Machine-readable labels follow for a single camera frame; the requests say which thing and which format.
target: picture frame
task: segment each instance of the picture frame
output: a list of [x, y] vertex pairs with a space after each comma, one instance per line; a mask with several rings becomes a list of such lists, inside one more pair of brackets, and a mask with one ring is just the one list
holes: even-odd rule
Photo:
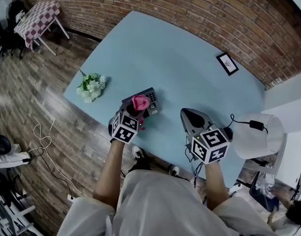
[[229, 76], [239, 70], [228, 53], [220, 54], [216, 58]]

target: shirt sleeve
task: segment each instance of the shirt sleeve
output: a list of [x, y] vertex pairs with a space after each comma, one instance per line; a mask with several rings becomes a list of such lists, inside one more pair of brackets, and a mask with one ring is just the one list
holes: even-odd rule
[[57, 236], [105, 235], [106, 217], [113, 207], [92, 198], [77, 198], [68, 211]]
[[245, 236], [276, 236], [269, 225], [242, 198], [233, 197], [219, 206], [213, 212], [227, 225]]

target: blue table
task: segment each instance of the blue table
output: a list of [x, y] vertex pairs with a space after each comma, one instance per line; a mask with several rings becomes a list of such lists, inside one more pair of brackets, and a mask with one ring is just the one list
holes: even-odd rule
[[[182, 108], [205, 112], [225, 127], [231, 119], [263, 110], [264, 86], [243, 66], [228, 76], [216, 56], [222, 51], [197, 36], [160, 19], [132, 11], [97, 46], [82, 65], [85, 73], [110, 77], [103, 95], [84, 103], [76, 94], [78, 72], [65, 97], [101, 124], [121, 105], [121, 100], [153, 87], [162, 111], [145, 119], [133, 143], [189, 172], [199, 164], [184, 155], [186, 134], [180, 119]], [[237, 179], [244, 160], [233, 146], [220, 162], [227, 187]]]

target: small table with checkered tablecloth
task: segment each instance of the small table with checkered tablecloth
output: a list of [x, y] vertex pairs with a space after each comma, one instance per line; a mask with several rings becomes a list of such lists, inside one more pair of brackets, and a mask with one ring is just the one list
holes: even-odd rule
[[14, 32], [18, 33], [25, 40], [27, 48], [30, 48], [33, 51], [32, 43], [35, 42], [37, 45], [40, 45], [36, 41], [36, 39], [39, 39], [50, 52], [56, 55], [56, 53], [41, 38], [46, 30], [50, 31], [49, 27], [54, 21], [61, 27], [66, 37], [70, 38], [56, 17], [60, 13], [59, 7], [60, 5], [57, 1], [38, 2], [27, 13], [26, 19], [23, 22], [19, 22], [14, 28]]

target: brick wall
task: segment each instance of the brick wall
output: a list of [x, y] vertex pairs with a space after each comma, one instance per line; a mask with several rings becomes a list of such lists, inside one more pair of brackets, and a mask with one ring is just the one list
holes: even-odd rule
[[168, 21], [228, 51], [267, 88], [301, 73], [301, 11], [291, 0], [57, 1], [64, 26], [101, 39], [131, 10]]

